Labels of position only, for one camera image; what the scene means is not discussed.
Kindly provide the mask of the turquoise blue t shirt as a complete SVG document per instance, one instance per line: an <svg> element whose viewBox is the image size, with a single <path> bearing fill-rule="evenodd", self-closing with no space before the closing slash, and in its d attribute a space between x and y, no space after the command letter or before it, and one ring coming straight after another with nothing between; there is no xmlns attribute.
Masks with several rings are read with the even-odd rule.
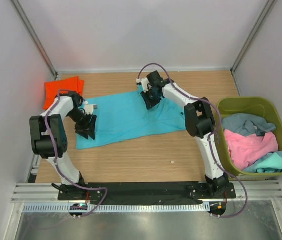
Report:
<svg viewBox="0 0 282 240"><path fill-rule="evenodd" d="M184 131L184 110L163 98L148 110L139 90L88 98L97 105L95 139L76 136L78 150L102 147L145 136Z"/></svg>

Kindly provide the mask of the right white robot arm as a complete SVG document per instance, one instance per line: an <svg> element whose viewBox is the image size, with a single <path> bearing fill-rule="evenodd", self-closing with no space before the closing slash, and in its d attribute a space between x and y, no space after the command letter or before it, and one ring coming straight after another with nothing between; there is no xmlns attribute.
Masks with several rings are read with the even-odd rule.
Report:
<svg viewBox="0 0 282 240"><path fill-rule="evenodd" d="M158 71L146 78L138 78L136 84L142 87L141 96L148 110L168 99L184 110L185 128L199 147L204 167L206 192L212 198L223 196L229 185L229 177L223 171L214 139L215 124L212 109L207 98L190 95L170 78L163 79Z"/></svg>

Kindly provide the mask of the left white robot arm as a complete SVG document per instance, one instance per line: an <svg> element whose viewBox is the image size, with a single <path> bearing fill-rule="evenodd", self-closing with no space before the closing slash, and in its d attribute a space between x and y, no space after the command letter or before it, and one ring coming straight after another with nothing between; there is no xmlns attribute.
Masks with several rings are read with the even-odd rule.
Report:
<svg viewBox="0 0 282 240"><path fill-rule="evenodd" d="M68 137L64 120L70 118L74 131L86 140L96 139L96 104L85 100L78 92L60 89L52 105L41 115L29 119L32 151L47 160L61 179L57 187L61 194L82 200L89 191L81 172L68 154Z"/></svg>

